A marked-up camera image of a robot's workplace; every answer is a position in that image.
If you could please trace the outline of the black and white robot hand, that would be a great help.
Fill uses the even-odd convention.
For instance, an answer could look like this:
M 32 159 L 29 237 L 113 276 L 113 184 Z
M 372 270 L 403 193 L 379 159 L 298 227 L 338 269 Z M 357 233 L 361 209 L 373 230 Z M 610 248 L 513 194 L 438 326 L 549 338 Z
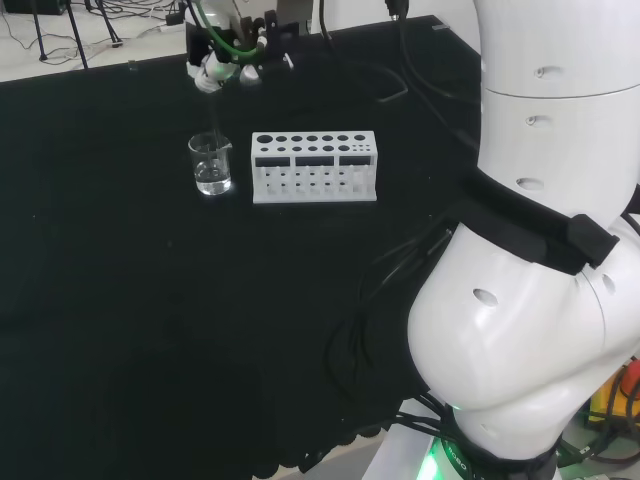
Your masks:
M 186 71 L 206 94 L 233 81 L 257 87 L 275 74 L 295 68 L 292 48 L 300 36 L 297 22 L 281 23 L 274 10 L 241 17 L 202 1 L 184 9 Z

